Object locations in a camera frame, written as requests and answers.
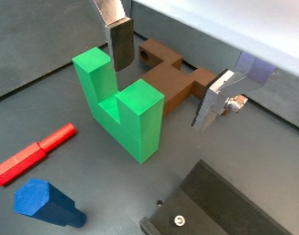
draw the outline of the red cylinder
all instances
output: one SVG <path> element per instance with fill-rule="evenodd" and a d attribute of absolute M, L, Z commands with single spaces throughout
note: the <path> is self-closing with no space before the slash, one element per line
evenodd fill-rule
<path fill-rule="evenodd" d="M 40 141 L 38 147 L 44 152 L 49 152 L 61 142 L 64 142 L 76 133 L 76 128 L 70 123 L 66 123 L 54 133 Z"/>

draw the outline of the gray surface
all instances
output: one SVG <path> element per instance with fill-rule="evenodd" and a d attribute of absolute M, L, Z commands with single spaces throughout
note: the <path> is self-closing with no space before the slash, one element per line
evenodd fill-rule
<path fill-rule="evenodd" d="M 0 1 L 0 96 L 102 44 L 88 0 Z"/>
<path fill-rule="evenodd" d="M 213 73 L 233 68 L 240 51 L 228 44 L 136 2 L 132 18 L 134 31 L 165 43 L 193 66 Z M 246 96 L 299 128 L 299 77 L 277 69 L 273 79 Z"/>
<path fill-rule="evenodd" d="M 144 66 L 120 72 L 124 87 Z M 189 124 L 189 98 L 162 119 L 160 148 L 138 165 L 93 120 L 72 66 L 0 101 L 0 162 L 66 122 L 78 134 L 8 187 L 0 188 L 0 235 L 141 235 L 156 211 L 198 159 L 214 168 L 269 216 L 299 235 L 299 131 L 250 103 L 218 117 L 204 133 Z M 12 212 L 13 192 L 29 178 L 48 180 L 76 202 L 88 222 L 57 227 Z"/>

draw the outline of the black object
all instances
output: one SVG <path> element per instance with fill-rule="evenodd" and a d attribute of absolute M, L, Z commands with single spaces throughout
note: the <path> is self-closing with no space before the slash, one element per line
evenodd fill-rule
<path fill-rule="evenodd" d="M 177 215 L 185 218 L 182 227 L 172 222 Z M 146 235 L 289 234 L 202 161 L 194 165 L 162 207 L 140 224 Z"/>

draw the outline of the dark gray floor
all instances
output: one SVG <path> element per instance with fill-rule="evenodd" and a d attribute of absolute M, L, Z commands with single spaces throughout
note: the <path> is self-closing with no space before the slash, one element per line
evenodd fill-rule
<path fill-rule="evenodd" d="M 118 74 L 121 87 L 145 67 Z M 92 119 L 72 66 L 0 101 L 0 162 L 65 123 L 77 135 L 8 187 L 0 188 L 0 235 L 141 235 L 138 221 L 156 211 L 198 159 L 214 168 L 268 215 L 299 235 L 299 130 L 248 103 L 204 133 L 189 123 L 189 98 L 162 119 L 160 148 L 138 165 Z M 13 192 L 29 178 L 48 180 L 88 217 L 81 229 L 14 214 Z"/>
<path fill-rule="evenodd" d="M 88 0 L 0 1 L 0 96 L 104 43 Z"/>

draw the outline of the gray table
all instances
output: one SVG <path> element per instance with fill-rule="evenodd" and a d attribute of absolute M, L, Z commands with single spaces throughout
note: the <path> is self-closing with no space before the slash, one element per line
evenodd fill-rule
<path fill-rule="evenodd" d="M 146 68 L 134 61 L 120 87 Z M 299 130 L 252 103 L 218 117 L 204 133 L 189 123 L 190 97 L 162 119 L 160 148 L 138 165 L 92 119 L 72 66 L 0 100 L 0 162 L 65 123 L 77 135 L 8 187 L 0 188 L 0 235 L 141 234 L 138 222 L 157 209 L 202 159 L 268 215 L 299 235 Z M 48 180 L 76 202 L 88 221 L 58 227 L 12 211 L 13 192 L 29 178 Z"/>

